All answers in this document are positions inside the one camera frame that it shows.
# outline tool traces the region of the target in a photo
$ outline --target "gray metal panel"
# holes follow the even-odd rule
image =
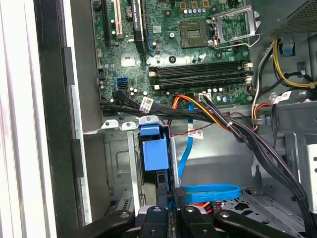
[[[83,131],[101,126],[91,2],[70,0]]]
[[[265,37],[308,0],[246,0],[246,2],[260,14],[262,23],[257,33],[262,33]]]
[[[85,153],[92,219],[95,221],[104,216],[110,205],[104,136],[85,137]]]

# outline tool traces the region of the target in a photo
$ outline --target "metal bracket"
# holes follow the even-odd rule
[[[149,115],[139,119],[139,125],[159,124],[159,118],[157,116]]]
[[[229,40],[226,40],[224,37],[223,29],[222,29],[223,18],[233,17],[233,16],[235,16],[237,14],[241,14],[241,13],[246,13],[246,15],[247,15],[247,21],[246,21],[247,22],[247,29],[250,31],[250,33],[243,35],[243,36],[235,36]],[[215,35],[214,35],[212,40],[208,41],[208,44],[210,46],[213,46],[215,49],[231,48],[231,47],[237,47],[237,46],[242,46],[242,45],[246,45],[248,47],[254,46],[260,40],[260,34],[256,34],[256,31],[261,24],[261,21],[257,21],[257,18],[259,16],[260,16],[260,14],[258,12],[252,10],[251,5],[241,7],[238,9],[234,9],[234,10],[213,16],[211,18],[211,24],[212,24],[212,27],[215,31]],[[240,44],[236,44],[236,45],[229,45],[229,46],[222,46],[222,47],[220,46],[222,44],[233,43],[233,42],[241,41],[244,39],[249,39],[252,37],[256,37],[257,39],[251,45],[249,45],[248,43],[240,43]]]

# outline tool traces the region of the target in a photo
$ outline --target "pcie slot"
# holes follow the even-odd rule
[[[114,20],[115,20],[116,36],[118,38],[123,38],[120,0],[113,0],[113,7],[114,7]]]
[[[195,75],[209,75],[217,73],[231,73],[244,71],[252,65],[248,62],[224,62],[224,63],[203,63],[176,67],[152,67],[149,68],[150,77],[174,78]]]
[[[103,8],[103,24],[104,24],[104,37],[105,37],[105,44],[108,48],[111,48],[111,32],[109,26],[109,17],[108,17],[108,5],[107,0],[102,0],[101,2]]]
[[[251,72],[233,73],[229,75],[206,75],[177,79],[157,79],[154,82],[154,89],[167,90],[241,83],[246,81],[246,78],[249,76],[251,76]]]

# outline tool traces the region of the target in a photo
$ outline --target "cable tie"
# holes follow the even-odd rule
[[[230,127],[231,125],[233,125],[233,123],[230,121],[230,122],[226,125],[226,127]]]

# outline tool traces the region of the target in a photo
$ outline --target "blue plastic tab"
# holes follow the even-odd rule
[[[142,125],[140,128],[140,135],[159,135],[159,125]]]
[[[182,186],[188,195],[185,200],[188,204],[196,202],[217,202],[235,199],[241,196],[241,190],[231,184],[210,184],[197,186]]]
[[[140,126],[140,136],[159,135],[159,124]],[[146,171],[166,170],[169,168],[167,139],[163,138],[142,141],[144,167]]]

